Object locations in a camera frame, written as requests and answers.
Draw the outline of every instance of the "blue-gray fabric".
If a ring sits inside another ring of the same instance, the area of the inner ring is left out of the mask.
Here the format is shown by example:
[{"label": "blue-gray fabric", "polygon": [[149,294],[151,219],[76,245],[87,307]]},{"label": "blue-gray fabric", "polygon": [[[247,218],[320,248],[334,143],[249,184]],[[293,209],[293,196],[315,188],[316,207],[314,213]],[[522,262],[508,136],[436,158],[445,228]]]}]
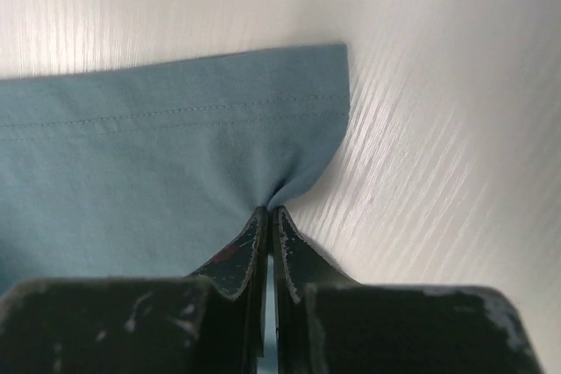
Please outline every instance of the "blue-gray fabric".
[{"label": "blue-gray fabric", "polygon": [[343,45],[0,81],[0,293],[191,272],[310,189],[348,110]]}]

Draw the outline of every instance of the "striped surface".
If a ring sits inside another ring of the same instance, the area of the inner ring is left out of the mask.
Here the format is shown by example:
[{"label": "striped surface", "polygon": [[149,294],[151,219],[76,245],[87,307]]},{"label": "striped surface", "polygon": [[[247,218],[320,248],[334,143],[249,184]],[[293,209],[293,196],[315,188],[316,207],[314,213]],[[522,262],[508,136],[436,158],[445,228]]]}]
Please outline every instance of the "striped surface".
[{"label": "striped surface", "polygon": [[296,222],[361,281],[500,288],[561,371],[561,0],[0,0],[0,28],[3,78],[347,41]]}]

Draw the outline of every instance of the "ridged surface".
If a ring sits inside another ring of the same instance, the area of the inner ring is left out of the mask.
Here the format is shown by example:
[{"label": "ridged surface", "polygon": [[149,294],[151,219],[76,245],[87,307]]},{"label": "ridged surface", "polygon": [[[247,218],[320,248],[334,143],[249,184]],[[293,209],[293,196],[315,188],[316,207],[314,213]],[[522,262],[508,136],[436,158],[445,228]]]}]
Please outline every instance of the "ridged surface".
[{"label": "ridged surface", "polygon": [[561,371],[561,0],[0,0],[0,29],[3,78],[347,41],[296,223],[361,281],[498,287]]}]

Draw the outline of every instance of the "folded fabric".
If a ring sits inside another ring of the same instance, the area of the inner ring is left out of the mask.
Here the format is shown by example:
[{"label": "folded fabric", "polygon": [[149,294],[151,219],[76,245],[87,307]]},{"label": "folded fabric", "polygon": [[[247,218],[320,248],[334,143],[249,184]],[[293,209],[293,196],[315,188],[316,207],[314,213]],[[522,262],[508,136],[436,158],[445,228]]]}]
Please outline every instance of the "folded fabric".
[{"label": "folded fabric", "polygon": [[340,145],[343,45],[0,81],[0,293],[42,276],[181,276]]}]

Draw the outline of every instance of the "stitched seam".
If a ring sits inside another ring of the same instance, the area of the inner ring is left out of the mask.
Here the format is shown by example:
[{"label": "stitched seam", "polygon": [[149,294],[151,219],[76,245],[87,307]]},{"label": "stitched seam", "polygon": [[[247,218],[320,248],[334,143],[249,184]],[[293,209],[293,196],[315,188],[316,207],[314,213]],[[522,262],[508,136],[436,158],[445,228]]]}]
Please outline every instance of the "stitched seam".
[{"label": "stitched seam", "polygon": [[121,133],[133,133],[135,131],[157,131],[157,130],[166,130],[166,129],[177,129],[181,127],[209,127],[209,126],[223,126],[228,124],[238,124],[238,123],[257,123],[257,122],[265,122],[268,120],[286,120],[290,118],[303,118],[303,117],[313,117],[313,116],[347,116],[347,113],[311,113],[311,114],[295,114],[295,115],[287,115],[287,116],[273,116],[273,117],[263,117],[263,118],[254,118],[248,120],[234,120],[231,122],[217,122],[217,123],[183,123],[183,124],[173,124],[168,126],[160,126],[160,127],[143,127],[140,129],[134,129],[130,131],[106,131],[104,133],[93,133],[89,135],[76,135],[76,136],[65,136],[65,137],[37,137],[37,138],[0,138],[0,141],[5,142],[22,142],[26,140],[51,140],[51,139],[79,139],[79,138],[95,138],[99,136],[108,136],[108,135],[117,135]]},{"label": "stitched seam", "polygon": [[343,97],[340,96],[340,95],[306,96],[306,97],[303,97],[303,98],[288,98],[288,99],[284,99],[284,100],[269,100],[269,101],[262,101],[262,102],[242,102],[240,104],[232,104],[232,105],[214,105],[214,106],[208,106],[208,107],[194,107],[194,108],[189,108],[189,109],[169,109],[169,110],[165,110],[165,111],[154,111],[153,113],[134,114],[134,115],[131,115],[131,116],[107,116],[107,117],[91,118],[91,119],[88,119],[88,120],[76,120],[76,121],[69,121],[69,122],[0,124],[0,129],[15,128],[15,127],[18,127],[18,128],[47,127],[47,126],[66,125],[66,124],[97,123],[97,122],[107,122],[107,121],[113,121],[113,120],[123,120],[123,119],[133,119],[133,118],[178,114],[178,113],[185,113],[185,112],[189,112],[189,111],[207,111],[207,110],[211,110],[211,109],[235,109],[235,108],[238,108],[238,107],[251,107],[251,106],[256,106],[256,105],[278,104],[278,103],[282,103],[282,102],[332,100],[332,99],[336,99],[336,98],[343,99]]}]

